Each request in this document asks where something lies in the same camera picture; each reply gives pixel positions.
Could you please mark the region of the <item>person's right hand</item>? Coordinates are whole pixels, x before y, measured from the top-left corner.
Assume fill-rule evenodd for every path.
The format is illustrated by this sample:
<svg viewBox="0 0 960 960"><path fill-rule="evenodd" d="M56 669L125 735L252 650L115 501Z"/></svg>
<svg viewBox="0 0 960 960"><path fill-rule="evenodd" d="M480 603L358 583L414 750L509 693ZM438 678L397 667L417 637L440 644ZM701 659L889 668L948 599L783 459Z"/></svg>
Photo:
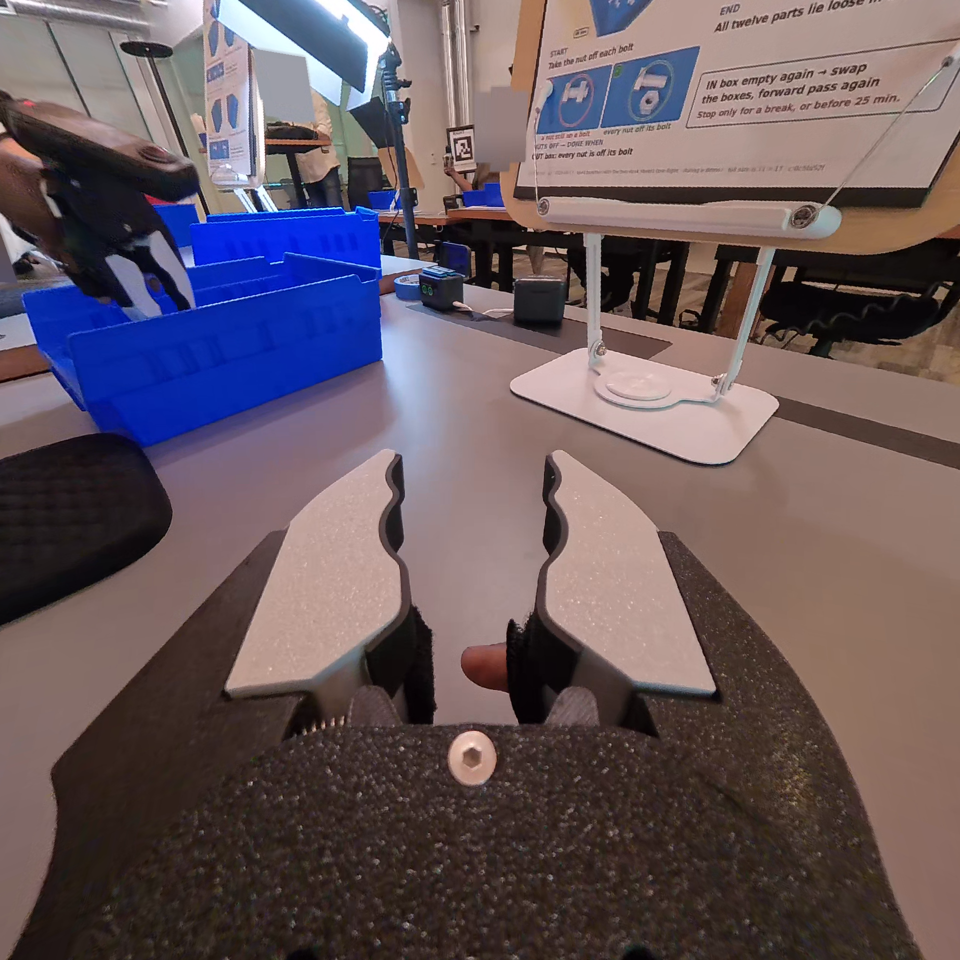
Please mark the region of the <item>person's right hand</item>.
<svg viewBox="0 0 960 960"><path fill-rule="evenodd" d="M477 687L509 691L506 642L469 646L461 655L464 676Z"/></svg>

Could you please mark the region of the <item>black floor lamp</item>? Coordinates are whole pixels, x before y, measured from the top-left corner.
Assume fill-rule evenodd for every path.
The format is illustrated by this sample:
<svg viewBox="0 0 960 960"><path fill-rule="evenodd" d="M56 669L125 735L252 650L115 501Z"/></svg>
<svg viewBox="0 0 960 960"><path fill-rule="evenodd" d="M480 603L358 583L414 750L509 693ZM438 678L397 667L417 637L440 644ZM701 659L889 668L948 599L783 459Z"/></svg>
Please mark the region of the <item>black floor lamp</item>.
<svg viewBox="0 0 960 960"><path fill-rule="evenodd" d="M150 40L128 39L120 44L121 51L149 66L150 75L157 89L159 98L163 104L165 114L167 115L169 126L173 132L175 142L183 156L190 160L191 154L186 144L186 139L181 130L177 116L174 112L173 104L166 90L162 73L158 66L160 61L167 61L173 56L172 47Z"/></svg>

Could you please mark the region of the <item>instruction sheet on stand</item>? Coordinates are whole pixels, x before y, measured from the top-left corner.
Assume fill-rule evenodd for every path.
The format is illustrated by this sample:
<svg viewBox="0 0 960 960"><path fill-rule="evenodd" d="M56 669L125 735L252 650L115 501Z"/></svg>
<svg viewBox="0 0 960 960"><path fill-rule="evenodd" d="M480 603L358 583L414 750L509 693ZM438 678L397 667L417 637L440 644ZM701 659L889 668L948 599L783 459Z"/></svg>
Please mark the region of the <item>instruction sheet on stand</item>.
<svg viewBox="0 0 960 960"><path fill-rule="evenodd" d="M261 185L259 114L251 47L222 19L228 2L202 3L203 123L211 182L237 191Z"/></svg>

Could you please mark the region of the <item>wood-top desk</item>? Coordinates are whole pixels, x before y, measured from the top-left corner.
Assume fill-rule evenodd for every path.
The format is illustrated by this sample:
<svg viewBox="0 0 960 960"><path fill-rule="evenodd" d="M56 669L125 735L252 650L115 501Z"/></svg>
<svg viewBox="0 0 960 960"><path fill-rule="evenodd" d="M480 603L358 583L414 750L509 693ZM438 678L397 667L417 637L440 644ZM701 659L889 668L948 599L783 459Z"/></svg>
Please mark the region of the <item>wood-top desk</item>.
<svg viewBox="0 0 960 960"><path fill-rule="evenodd" d="M474 206L443 213L414 214L414 242L409 253L417 255L420 243L464 243L470 250L474 285L511 293L514 289L514 253L518 248L544 251L533 231L514 221L503 207Z"/></svg>

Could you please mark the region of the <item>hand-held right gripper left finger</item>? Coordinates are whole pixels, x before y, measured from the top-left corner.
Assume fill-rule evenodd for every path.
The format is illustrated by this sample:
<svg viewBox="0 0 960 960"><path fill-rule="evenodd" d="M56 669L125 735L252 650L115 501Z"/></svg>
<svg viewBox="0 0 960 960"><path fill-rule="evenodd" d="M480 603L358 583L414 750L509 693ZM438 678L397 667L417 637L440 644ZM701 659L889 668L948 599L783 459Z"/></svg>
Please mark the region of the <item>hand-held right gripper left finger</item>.
<svg viewBox="0 0 960 960"><path fill-rule="evenodd" d="M330 723L376 686L414 720L402 501L402 456L383 449L293 518L225 681L229 699L305 695Z"/></svg>

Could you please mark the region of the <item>black wrist rest pad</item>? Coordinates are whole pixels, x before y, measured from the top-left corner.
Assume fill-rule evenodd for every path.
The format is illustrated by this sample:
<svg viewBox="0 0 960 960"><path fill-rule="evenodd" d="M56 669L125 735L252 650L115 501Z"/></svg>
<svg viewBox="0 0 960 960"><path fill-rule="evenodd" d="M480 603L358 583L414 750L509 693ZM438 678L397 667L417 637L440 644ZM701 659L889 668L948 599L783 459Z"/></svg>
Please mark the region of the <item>black wrist rest pad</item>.
<svg viewBox="0 0 960 960"><path fill-rule="evenodd" d="M173 508L144 451L114 433L1 461L1 624L126 569L164 538Z"/></svg>

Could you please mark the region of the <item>person's left hand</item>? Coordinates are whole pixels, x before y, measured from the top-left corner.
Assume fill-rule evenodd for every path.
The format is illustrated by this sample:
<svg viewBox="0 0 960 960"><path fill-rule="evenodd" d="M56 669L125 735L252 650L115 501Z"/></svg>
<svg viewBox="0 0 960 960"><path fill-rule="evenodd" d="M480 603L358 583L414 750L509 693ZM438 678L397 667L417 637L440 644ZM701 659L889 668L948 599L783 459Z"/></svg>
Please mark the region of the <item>person's left hand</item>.
<svg viewBox="0 0 960 960"><path fill-rule="evenodd" d="M75 263L65 246L65 232L44 193L42 161L1 133L1 214L15 234L32 242L67 272Z"/></svg>

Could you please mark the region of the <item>studio light panel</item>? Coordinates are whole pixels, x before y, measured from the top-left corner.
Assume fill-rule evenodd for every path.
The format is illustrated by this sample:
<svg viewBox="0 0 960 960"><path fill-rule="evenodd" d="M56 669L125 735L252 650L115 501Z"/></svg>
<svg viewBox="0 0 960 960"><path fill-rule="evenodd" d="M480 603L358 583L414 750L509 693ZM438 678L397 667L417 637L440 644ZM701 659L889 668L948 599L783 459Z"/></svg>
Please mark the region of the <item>studio light panel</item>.
<svg viewBox="0 0 960 960"><path fill-rule="evenodd" d="M217 7L220 23L254 50L304 58L310 87L327 100L354 107L373 96L390 33L365 3L221 1Z"/></svg>

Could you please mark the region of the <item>black battery charger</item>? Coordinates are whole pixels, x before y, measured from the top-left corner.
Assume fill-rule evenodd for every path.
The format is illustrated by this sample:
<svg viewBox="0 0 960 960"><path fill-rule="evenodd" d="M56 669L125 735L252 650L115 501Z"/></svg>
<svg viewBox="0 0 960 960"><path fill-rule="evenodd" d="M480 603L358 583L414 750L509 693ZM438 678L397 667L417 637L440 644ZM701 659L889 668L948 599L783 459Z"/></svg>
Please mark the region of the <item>black battery charger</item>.
<svg viewBox="0 0 960 960"><path fill-rule="evenodd" d="M471 308L464 301L466 278L456 270L429 265L417 275L420 303L438 312L465 311Z"/></svg>

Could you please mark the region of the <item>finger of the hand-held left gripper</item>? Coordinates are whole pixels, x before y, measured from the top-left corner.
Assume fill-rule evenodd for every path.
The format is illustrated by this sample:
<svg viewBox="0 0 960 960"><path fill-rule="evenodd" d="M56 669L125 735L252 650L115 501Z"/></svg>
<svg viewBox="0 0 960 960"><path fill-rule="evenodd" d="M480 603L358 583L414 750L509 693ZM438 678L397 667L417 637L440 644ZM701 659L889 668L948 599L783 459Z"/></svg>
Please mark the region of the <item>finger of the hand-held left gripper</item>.
<svg viewBox="0 0 960 960"><path fill-rule="evenodd" d="M156 280L178 311L197 306L191 281L179 251L163 232L138 239L138 263L141 272Z"/></svg>
<svg viewBox="0 0 960 960"><path fill-rule="evenodd" d="M111 296L130 320L143 321L163 315L156 297L163 293L159 266L151 253L134 253L132 257L111 253L103 259L104 274L109 275L113 283Z"/></svg>

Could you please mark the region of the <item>blue plastic bin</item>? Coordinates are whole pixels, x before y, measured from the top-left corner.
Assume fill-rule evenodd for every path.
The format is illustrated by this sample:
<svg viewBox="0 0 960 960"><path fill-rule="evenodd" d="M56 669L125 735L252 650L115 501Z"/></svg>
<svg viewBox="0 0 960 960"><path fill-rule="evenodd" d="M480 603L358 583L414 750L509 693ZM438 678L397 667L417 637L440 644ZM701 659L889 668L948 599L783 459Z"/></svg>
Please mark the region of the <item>blue plastic bin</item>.
<svg viewBox="0 0 960 960"><path fill-rule="evenodd" d="M168 203L158 200L151 200L150 203L171 234L174 246L177 249L191 248L191 228L200 222L196 205L192 202Z"/></svg>
<svg viewBox="0 0 960 960"><path fill-rule="evenodd" d="M382 358L381 271L286 253L188 268L197 307L129 319L76 286L23 295L60 386L144 448Z"/></svg>
<svg viewBox="0 0 960 960"><path fill-rule="evenodd" d="M378 269L378 212L364 207L217 214L190 226L197 266L239 259L281 262L286 254Z"/></svg>

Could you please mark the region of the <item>wooden display board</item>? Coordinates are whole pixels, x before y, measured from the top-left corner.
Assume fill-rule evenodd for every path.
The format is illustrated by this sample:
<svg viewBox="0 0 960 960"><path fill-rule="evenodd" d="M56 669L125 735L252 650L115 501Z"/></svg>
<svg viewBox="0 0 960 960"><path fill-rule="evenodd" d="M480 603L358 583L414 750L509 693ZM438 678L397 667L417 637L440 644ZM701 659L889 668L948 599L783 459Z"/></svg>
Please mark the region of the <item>wooden display board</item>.
<svg viewBox="0 0 960 960"><path fill-rule="evenodd" d="M708 241L789 251L866 256L920 244L958 225L958 146L917 208L841 207L833 200L727 200L704 203L633 202L612 198L517 198L519 169L535 143L533 84L547 2L523 2L515 43L512 88L528 117L520 123L520 162L505 180L511 216L534 230L637 238Z"/></svg>

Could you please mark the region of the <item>dark grey case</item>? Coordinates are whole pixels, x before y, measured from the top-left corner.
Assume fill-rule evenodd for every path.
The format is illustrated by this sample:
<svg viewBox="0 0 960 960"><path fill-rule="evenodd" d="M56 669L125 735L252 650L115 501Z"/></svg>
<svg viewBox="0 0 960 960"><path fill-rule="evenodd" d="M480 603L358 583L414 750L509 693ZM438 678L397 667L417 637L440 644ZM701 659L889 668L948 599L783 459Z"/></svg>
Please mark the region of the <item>dark grey case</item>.
<svg viewBox="0 0 960 960"><path fill-rule="evenodd" d="M568 282L558 276L528 275L513 283L512 320L527 328L558 328L564 318Z"/></svg>

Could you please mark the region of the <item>black office chair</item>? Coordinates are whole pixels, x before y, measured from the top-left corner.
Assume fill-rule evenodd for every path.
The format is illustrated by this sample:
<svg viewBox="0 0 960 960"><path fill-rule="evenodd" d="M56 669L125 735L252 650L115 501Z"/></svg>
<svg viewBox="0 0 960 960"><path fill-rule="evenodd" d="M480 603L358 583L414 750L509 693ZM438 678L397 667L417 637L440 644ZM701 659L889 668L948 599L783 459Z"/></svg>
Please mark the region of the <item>black office chair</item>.
<svg viewBox="0 0 960 960"><path fill-rule="evenodd" d="M865 294L791 281L772 286L759 313L769 322L768 334L812 337L809 354L828 358L843 342L898 346L938 325L951 309L948 297L941 301L932 291Z"/></svg>

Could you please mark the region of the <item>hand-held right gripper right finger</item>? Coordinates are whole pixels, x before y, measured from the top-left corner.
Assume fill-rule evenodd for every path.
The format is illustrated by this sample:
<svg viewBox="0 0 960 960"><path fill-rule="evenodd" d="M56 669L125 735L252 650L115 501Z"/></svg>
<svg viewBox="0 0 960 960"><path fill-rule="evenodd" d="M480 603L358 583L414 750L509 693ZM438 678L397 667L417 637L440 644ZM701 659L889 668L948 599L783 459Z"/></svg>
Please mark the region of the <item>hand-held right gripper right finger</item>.
<svg viewBox="0 0 960 960"><path fill-rule="evenodd" d="M534 676L546 706L583 688L601 722L626 725L647 697L714 701L717 682L656 524L563 450L545 459L543 498Z"/></svg>

